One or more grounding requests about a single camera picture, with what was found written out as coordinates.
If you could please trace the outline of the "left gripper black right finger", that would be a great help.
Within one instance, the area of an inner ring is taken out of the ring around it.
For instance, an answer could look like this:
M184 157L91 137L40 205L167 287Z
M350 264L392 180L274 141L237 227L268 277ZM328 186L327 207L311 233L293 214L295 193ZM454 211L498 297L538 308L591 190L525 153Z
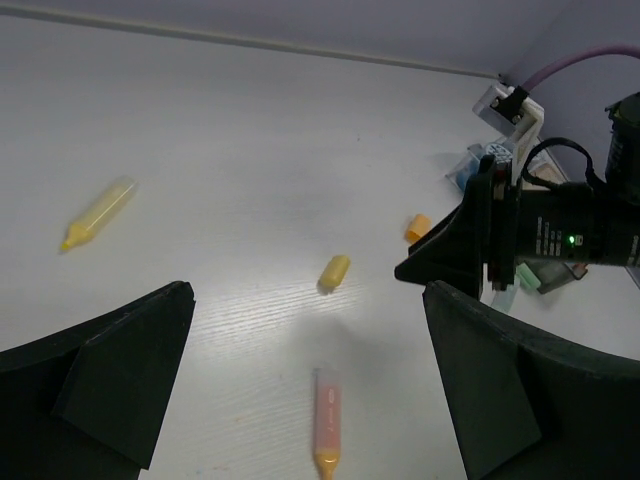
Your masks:
M423 294L469 479L636 479L639 363L500 313L444 282Z

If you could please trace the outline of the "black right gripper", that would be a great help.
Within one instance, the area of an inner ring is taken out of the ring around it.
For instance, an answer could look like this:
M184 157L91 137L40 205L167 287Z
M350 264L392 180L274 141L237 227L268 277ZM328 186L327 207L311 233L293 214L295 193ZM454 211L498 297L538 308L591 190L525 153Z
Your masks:
M584 179L593 198L584 207L571 206L551 222L551 246L567 253L551 261L571 264L636 268L639 265L639 96L629 95L607 107L611 141L605 175L599 177L589 152L565 137L535 141L521 168L513 168L511 184L538 190L545 180L529 170L535 157L554 147L581 154ZM408 257L394 269L397 280L426 286L443 281L478 300L491 228L492 176L471 177L463 199L449 215L409 248Z

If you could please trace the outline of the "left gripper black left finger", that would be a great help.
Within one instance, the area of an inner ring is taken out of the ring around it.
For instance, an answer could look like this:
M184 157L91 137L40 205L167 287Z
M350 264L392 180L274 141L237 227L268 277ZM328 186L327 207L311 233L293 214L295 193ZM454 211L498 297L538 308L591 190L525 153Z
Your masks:
M4 479L136 479L150 467L195 309L176 281L1 354Z

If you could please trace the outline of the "yellow highlighter cap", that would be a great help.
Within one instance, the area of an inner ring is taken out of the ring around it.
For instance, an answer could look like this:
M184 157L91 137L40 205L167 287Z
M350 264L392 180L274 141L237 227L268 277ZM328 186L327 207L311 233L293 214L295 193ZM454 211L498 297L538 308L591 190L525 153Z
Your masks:
M351 265L347 255L333 256L319 277L318 285L324 291L331 291L339 287Z

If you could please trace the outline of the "pink orange highlighter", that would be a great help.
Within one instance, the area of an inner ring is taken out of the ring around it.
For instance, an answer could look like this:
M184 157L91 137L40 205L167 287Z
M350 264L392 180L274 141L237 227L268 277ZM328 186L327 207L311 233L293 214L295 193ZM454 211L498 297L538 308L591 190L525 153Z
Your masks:
M342 388L338 373L315 371L313 457L320 478L330 480L341 459Z

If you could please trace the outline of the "yellow highlighter pen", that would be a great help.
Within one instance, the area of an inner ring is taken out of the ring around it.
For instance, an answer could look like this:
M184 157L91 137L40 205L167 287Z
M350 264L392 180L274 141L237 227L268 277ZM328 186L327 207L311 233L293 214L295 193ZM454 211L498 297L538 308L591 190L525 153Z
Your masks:
M116 179L70 222L59 251L65 253L92 241L134 197L137 187L130 177Z

